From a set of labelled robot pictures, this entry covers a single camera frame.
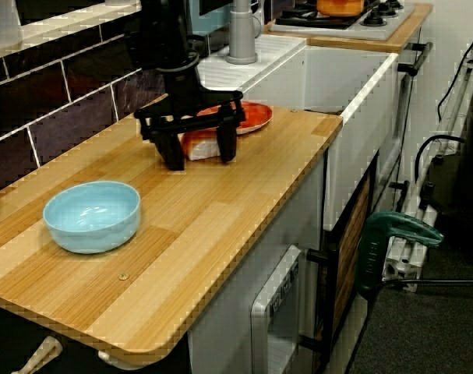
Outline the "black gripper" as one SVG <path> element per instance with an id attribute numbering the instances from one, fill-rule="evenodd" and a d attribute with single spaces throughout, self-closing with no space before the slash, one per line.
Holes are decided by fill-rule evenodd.
<path id="1" fill-rule="evenodd" d="M 154 141 L 168 169 L 183 171 L 184 153 L 178 138 L 181 132 L 217 127 L 221 160 L 236 155 L 236 128 L 245 120 L 243 93 L 238 90 L 211 90 L 200 81 L 195 64 L 157 71 L 164 80 L 166 98 L 134 113 L 144 140 Z M 231 125 L 221 125 L 229 121 Z"/>

